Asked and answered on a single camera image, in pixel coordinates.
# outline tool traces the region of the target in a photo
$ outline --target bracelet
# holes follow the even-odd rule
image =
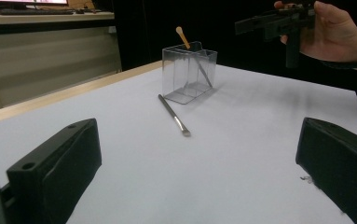
[[[327,62],[327,61],[321,61],[324,65],[335,68],[335,69],[352,69],[352,68],[357,68],[357,62],[354,63],[334,63],[334,62]]]

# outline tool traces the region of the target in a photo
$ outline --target person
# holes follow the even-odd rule
[[[277,1],[274,7],[286,6]],[[314,10],[314,28],[301,31],[301,53],[321,61],[357,63],[357,26],[350,14],[320,1],[314,3]],[[287,35],[283,35],[281,42],[286,44],[287,39]]]

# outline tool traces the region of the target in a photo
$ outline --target cabinet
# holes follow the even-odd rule
[[[0,108],[121,70],[113,13],[87,16],[0,16]]]

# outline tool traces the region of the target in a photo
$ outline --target white table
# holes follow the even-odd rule
[[[218,65],[214,90],[169,101],[192,132],[184,137],[158,99],[161,74],[13,108],[0,120],[0,186],[54,133],[96,118],[103,165],[68,223],[352,223],[300,178],[295,153],[304,117],[357,133],[355,92]]]

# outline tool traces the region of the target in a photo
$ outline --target clear plastic container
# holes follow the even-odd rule
[[[162,93],[164,98],[187,104],[213,88],[217,52],[200,42],[163,49]]]

